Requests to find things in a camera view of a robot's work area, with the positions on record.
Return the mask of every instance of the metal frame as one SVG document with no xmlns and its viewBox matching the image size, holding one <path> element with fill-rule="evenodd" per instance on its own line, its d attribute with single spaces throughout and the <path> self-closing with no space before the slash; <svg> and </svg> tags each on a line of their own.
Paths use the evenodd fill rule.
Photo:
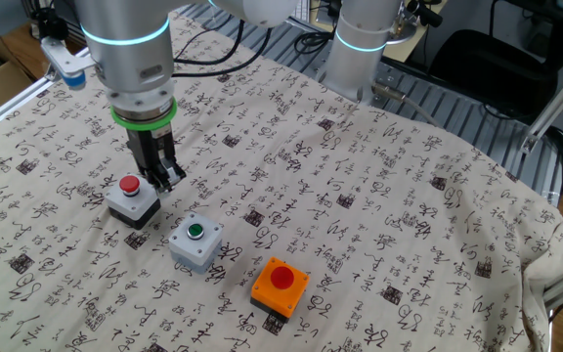
<svg viewBox="0 0 563 352">
<path fill-rule="evenodd" d="M 84 48 L 79 53 L 75 55 L 78 58 L 86 58 L 90 56 L 88 48 Z M 6 104 L 0 107 L 0 122 L 12 111 L 22 107 L 25 103 L 29 102 L 30 100 L 34 99 L 36 95 L 40 92 L 44 91 L 45 89 L 51 87 L 54 84 L 53 81 L 42 77 L 34 82 L 29 87 L 25 88 L 22 92 L 18 93 L 17 96 L 6 102 Z"/>
<path fill-rule="evenodd" d="M 536 143 L 540 140 L 541 136 L 544 135 L 544 132 L 551 126 L 553 121 L 559 116 L 559 114 L 563 111 L 563 87 L 562 89 L 555 94 L 553 99 L 548 102 L 546 108 L 542 111 L 541 115 L 532 123 L 531 127 L 527 131 L 527 135 L 525 136 L 525 140 L 523 141 L 523 145 L 521 147 L 521 151 L 524 154 L 529 154 L 532 152 Z"/>
</svg>

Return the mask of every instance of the green light ring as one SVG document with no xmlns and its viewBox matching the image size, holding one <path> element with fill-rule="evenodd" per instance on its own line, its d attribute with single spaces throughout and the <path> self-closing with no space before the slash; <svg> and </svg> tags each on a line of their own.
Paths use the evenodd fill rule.
<svg viewBox="0 0 563 352">
<path fill-rule="evenodd" d="M 171 108 L 171 111 L 166 116 L 164 116 L 162 119 L 155 121 L 155 122 L 152 122 L 152 123 L 133 123 L 133 122 L 129 122 L 129 121 L 126 121 L 126 120 L 122 119 L 121 117 L 119 117 L 116 114 L 116 112 L 114 111 L 113 107 L 110 107 L 109 110 L 112 114 L 112 118 L 114 119 L 114 122 L 116 122 L 121 127 L 125 127 L 128 130 L 139 131 L 139 132 L 153 131 L 153 130 L 156 130 L 158 128 L 164 127 L 171 122 L 173 117 L 175 117 L 175 115 L 177 114 L 177 102 L 175 101 L 175 99 L 173 99 L 173 108 Z"/>
</svg>

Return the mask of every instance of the table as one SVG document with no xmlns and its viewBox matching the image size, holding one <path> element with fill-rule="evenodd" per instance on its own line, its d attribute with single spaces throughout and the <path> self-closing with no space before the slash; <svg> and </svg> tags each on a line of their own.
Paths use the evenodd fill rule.
<svg viewBox="0 0 563 352">
<path fill-rule="evenodd" d="M 201 31 L 171 18 L 177 44 Z M 210 33 L 186 56 L 231 44 Z M 563 272 L 563 219 L 478 149 L 260 59 L 180 80 L 173 127 L 189 178 L 136 232 L 103 204 L 103 185 L 134 164 L 89 77 L 84 91 L 56 84 L 0 122 L 0 350 L 548 343 L 537 297 Z M 224 227 L 204 276 L 167 251 L 190 210 Z M 287 325 L 248 303 L 272 255 L 312 278 Z"/>
<path fill-rule="evenodd" d="M 563 9 L 557 6 L 556 0 L 505 0 L 506 2 L 525 9 L 535 15 L 550 19 L 553 22 L 563 18 Z"/>
<path fill-rule="evenodd" d="M 431 10 L 433 12 L 435 12 L 436 14 L 440 14 L 440 12 L 447 5 L 447 3 L 448 3 L 448 0 L 443 0 L 443 2 L 441 4 L 431 6 Z M 321 0 L 311 0 L 310 8 L 314 9 L 316 7 L 319 7 L 320 4 L 321 4 Z M 319 22 L 316 21 L 317 11 L 318 10 L 312 10 L 310 12 L 310 23 L 317 26 L 320 29 L 332 31 L 333 27 L 331 25 L 319 23 Z M 416 28 L 416 34 L 414 35 L 414 37 L 412 37 L 410 40 L 408 40 L 404 43 L 401 43 L 401 44 L 386 46 L 386 48 L 383 51 L 383 55 L 387 58 L 390 58 L 390 59 L 393 59 L 393 60 L 396 60 L 396 61 L 399 61 L 399 62 L 404 62 L 405 60 L 408 59 L 411 52 L 414 50 L 414 48 L 416 47 L 418 42 L 420 42 L 420 39 L 422 38 L 422 36 L 425 34 L 426 31 L 427 31 L 427 26 L 421 25 L 420 22 L 419 22 L 418 27 Z"/>
</svg>

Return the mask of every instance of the blue light ring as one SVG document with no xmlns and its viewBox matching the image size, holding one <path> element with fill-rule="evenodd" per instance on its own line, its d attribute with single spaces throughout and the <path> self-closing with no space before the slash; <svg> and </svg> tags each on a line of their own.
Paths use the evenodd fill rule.
<svg viewBox="0 0 563 352">
<path fill-rule="evenodd" d="M 351 45 L 349 43 L 347 43 L 346 41 L 344 41 L 344 39 L 342 39 L 342 37 L 340 36 L 340 34 L 338 33 L 338 31 L 336 30 L 336 36 L 338 37 L 338 40 L 340 40 L 340 42 L 346 46 L 348 46 L 349 48 L 353 49 L 353 50 L 357 50 L 359 52 L 363 52 L 363 53 L 370 53 L 370 52 L 375 52 L 378 50 L 383 50 L 383 48 L 386 47 L 387 43 L 383 43 L 382 46 L 378 47 L 378 48 L 372 48 L 372 49 L 365 49 L 365 48 L 359 48 L 357 46 Z"/>
<path fill-rule="evenodd" d="M 157 38 L 159 35 L 161 35 L 166 28 L 168 28 L 168 25 L 170 24 L 170 20 L 168 18 L 166 18 L 166 22 L 164 23 L 164 25 L 158 29 L 157 31 L 149 34 L 149 35 L 145 35 L 143 37 L 140 38 L 135 38 L 135 39 L 106 39 L 106 38 L 102 38 L 102 37 L 98 37 L 94 34 L 91 34 L 90 32 L 88 32 L 86 30 L 86 28 L 84 28 L 84 26 L 82 25 L 82 31 L 84 32 L 84 34 L 98 42 L 98 43 L 102 43 L 102 44 L 106 44 L 106 45 L 115 45 L 115 46 L 126 46 L 126 45 L 135 45 L 135 44 L 141 44 L 141 43 L 145 43 L 148 42 L 150 40 L 153 40 L 155 38 Z"/>
</svg>

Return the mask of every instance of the black base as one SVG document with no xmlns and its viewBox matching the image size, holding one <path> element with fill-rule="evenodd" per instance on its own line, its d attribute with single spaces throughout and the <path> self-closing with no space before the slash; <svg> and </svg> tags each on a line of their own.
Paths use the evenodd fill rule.
<svg viewBox="0 0 563 352">
<path fill-rule="evenodd" d="M 260 302 L 259 300 L 251 297 L 251 304 L 254 306 L 262 309 L 263 311 L 267 312 L 268 314 L 274 316 L 280 322 L 286 324 L 290 320 L 290 318 L 285 317 L 283 314 L 279 313 L 278 311 L 273 310 L 271 307 L 267 306 L 266 304 Z"/>
<path fill-rule="evenodd" d="M 124 222 L 125 224 L 133 227 L 136 230 L 140 230 L 145 227 L 145 224 L 152 218 L 152 216 L 160 209 L 160 199 L 156 200 L 155 203 L 141 216 L 138 220 L 132 220 L 122 213 L 108 207 L 109 214 L 118 220 Z"/>
</svg>

